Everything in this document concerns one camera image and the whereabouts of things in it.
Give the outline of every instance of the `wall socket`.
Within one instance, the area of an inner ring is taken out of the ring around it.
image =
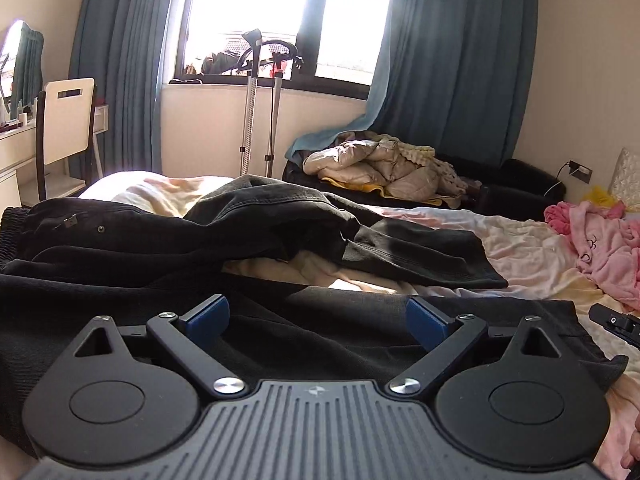
[[[574,176],[578,180],[583,181],[585,184],[590,183],[591,175],[593,174],[593,170],[574,162],[573,160],[569,161],[569,174]]]

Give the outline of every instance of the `pink plush clothing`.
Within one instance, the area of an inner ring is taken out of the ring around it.
[[[545,211],[556,232],[567,235],[577,253],[575,266],[606,294],[640,310],[640,225],[620,218],[618,205],[559,203]]]

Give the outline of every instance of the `bedsheet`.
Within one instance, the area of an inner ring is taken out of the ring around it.
[[[187,179],[167,178],[145,172],[117,173],[105,177],[82,194],[82,198],[129,203],[166,216],[184,216],[190,207],[230,178],[204,176]],[[307,285],[364,290],[387,294],[435,296],[497,297],[571,300],[580,323],[607,357],[630,357],[625,374],[607,393],[611,413],[609,433],[594,463],[610,478],[624,479],[620,457],[628,447],[634,420],[640,409],[640,351],[610,335],[588,318],[593,303],[602,303],[619,312],[625,307],[605,295],[574,267],[564,237],[542,222],[518,222],[502,217],[485,217],[465,210],[379,208],[384,216],[418,222],[439,229],[464,229],[481,240],[495,270],[508,280],[501,290],[450,290],[394,282],[366,272],[341,269],[319,256],[302,251],[290,262],[254,258],[227,262],[224,270],[245,276]]]

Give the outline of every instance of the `curtain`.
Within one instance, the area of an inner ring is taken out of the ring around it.
[[[161,172],[160,89],[170,2],[82,1],[69,78],[93,77],[98,102],[109,105],[109,130],[98,136],[105,174]],[[82,173],[87,156],[70,160],[72,173]]]
[[[392,0],[390,75],[372,129],[499,165],[515,148],[538,0]]]
[[[380,112],[380,108],[386,97],[386,85],[389,81],[391,23],[392,13],[390,4],[386,13],[385,32],[380,44],[380,52],[378,54],[378,60],[376,61],[376,69],[373,73],[365,112],[344,126],[327,128],[320,132],[313,132],[298,137],[285,153],[285,158],[302,166],[305,152],[323,150],[334,142],[335,137],[342,132],[367,130],[371,126]]]
[[[22,22],[20,43],[15,56],[14,82],[11,97],[11,117],[17,117],[18,101],[24,106],[33,103],[42,90],[42,48],[44,37],[41,32],[31,30]]]

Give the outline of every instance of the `hand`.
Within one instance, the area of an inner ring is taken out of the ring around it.
[[[624,469],[631,469],[637,461],[640,461],[640,415],[636,418],[636,430],[631,435],[629,450],[625,451],[620,465]]]

